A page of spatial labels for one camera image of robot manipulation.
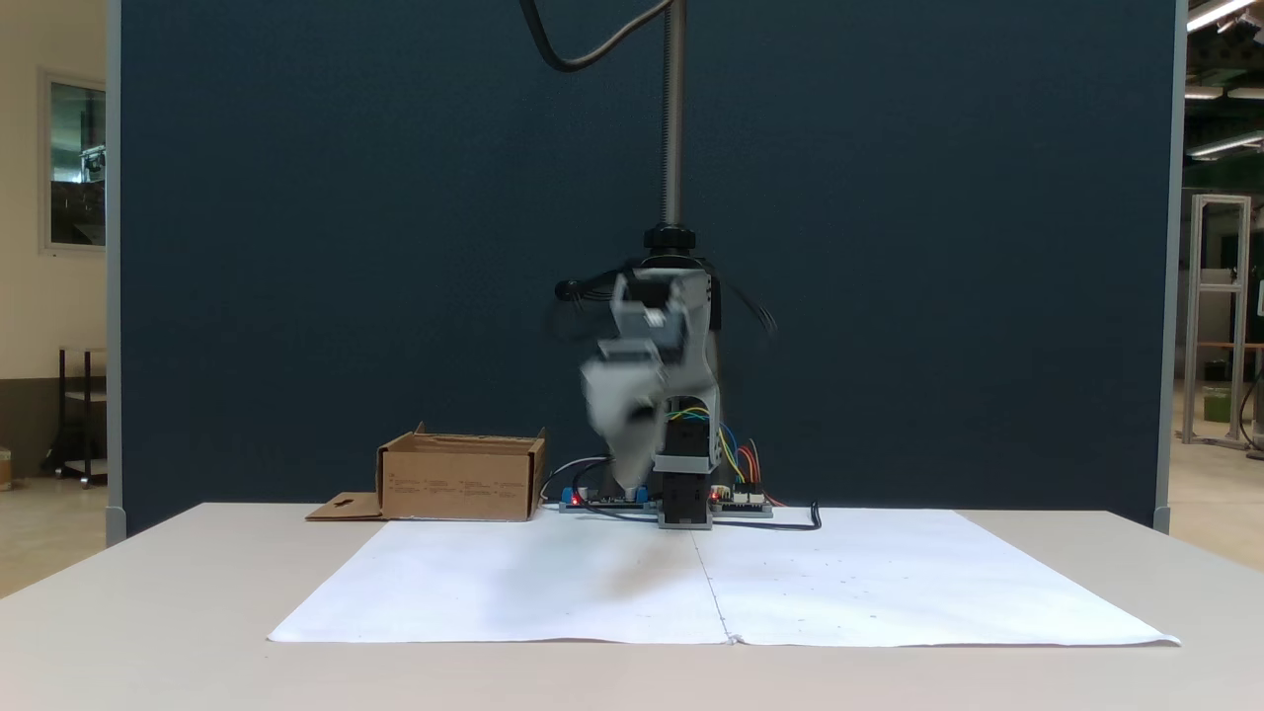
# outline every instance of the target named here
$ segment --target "box flap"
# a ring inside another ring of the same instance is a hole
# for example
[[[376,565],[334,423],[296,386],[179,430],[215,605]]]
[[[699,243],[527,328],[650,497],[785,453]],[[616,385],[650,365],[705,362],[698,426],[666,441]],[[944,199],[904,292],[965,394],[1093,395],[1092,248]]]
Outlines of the box flap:
[[[545,439],[545,430],[541,429],[540,434],[536,435],[535,443],[531,444],[531,449],[527,450],[527,454],[531,457],[531,483],[528,486],[531,498],[527,500],[527,519],[536,514],[536,509],[540,506],[540,498],[544,495]]]
[[[478,436],[464,434],[406,434],[383,444],[380,452],[447,454],[501,454],[522,457],[537,443],[528,436]]]
[[[308,521],[380,521],[382,506],[375,491],[344,491],[307,514]]]

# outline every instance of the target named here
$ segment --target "window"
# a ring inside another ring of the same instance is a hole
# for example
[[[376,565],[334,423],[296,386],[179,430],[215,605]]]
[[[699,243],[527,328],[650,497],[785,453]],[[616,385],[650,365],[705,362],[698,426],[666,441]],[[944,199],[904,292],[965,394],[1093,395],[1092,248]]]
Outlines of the window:
[[[40,252],[105,250],[105,86],[40,72]]]

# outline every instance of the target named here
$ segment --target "yellow wire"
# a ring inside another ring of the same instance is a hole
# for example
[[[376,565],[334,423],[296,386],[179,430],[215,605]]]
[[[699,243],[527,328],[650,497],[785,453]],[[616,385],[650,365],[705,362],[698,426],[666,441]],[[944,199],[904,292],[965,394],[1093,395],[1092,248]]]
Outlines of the yellow wire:
[[[737,466],[737,459],[733,459],[733,452],[728,448],[728,440],[724,439],[724,434],[720,433],[719,443],[724,445],[724,457],[728,459],[728,464],[733,467],[733,472],[737,474],[737,481],[739,483],[746,483],[746,478],[742,477],[742,468]]]
[[[703,415],[710,416],[710,412],[705,407],[685,407],[684,410],[676,412],[671,416],[672,420],[679,420],[684,417],[688,412],[700,412]],[[728,448],[728,440],[724,438],[724,433],[719,433],[719,443],[724,445],[724,458],[728,459],[728,466],[733,467],[733,472],[737,474],[737,481],[746,483],[746,478],[742,477],[742,468],[737,466],[737,459],[733,458],[733,450]]]

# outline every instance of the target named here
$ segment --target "paper seam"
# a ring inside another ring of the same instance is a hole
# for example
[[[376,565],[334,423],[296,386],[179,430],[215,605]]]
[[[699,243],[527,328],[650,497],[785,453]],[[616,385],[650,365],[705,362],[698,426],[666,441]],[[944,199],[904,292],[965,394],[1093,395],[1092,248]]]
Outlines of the paper seam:
[[[719,597],[715,596],[715,586],[710,582],[710,573],[707,572],[707,562],[703,560],[703,552],[698,548],[698,536],[694,531],[689,531],[689,541],[694,544],[694,554],[698,555],[698,566],[702,567],[703,577],[707,578],[707,590],[712,593],[712,602],[715,605],[715,616],[719,617],[719,626],[724,630],[724,639],[728,644],[741,641],[741,639],[734,639],[734,635],[728,631],[728,621],[724,620],[724,612],[719,609]]]

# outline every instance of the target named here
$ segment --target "aluminum frame structure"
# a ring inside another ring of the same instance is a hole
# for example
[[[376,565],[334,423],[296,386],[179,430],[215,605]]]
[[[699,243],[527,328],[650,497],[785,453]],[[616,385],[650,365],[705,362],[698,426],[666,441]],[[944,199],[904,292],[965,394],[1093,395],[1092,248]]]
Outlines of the aluminum frame structure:
[[[1237,220],[1237,266],[1232,283],[1202,283],[1202,247],[1206,223],[1203,213],[1210,205],[1237,206],[1241,216]],[[1189,228],[1189,294],[1186,311],[1186,373],[1184,373],[1184,423],[1181,428],[1181,442],[1189,444],[1221,444],[1246,449],[1249,443],[1239,436],[1241,429],[1243,366],[1246,353],[1246,291],[1250,267],[1251,237],[1251,199],[1245,195],[1194,195],[1192,223]],[[1203,294],[1234,295],[1234,356],[1232,380],[1230,386],[1229,433],[1225,436],[1198,436],[1193,431],[1194,397],[1198,387],[1198,304]]]

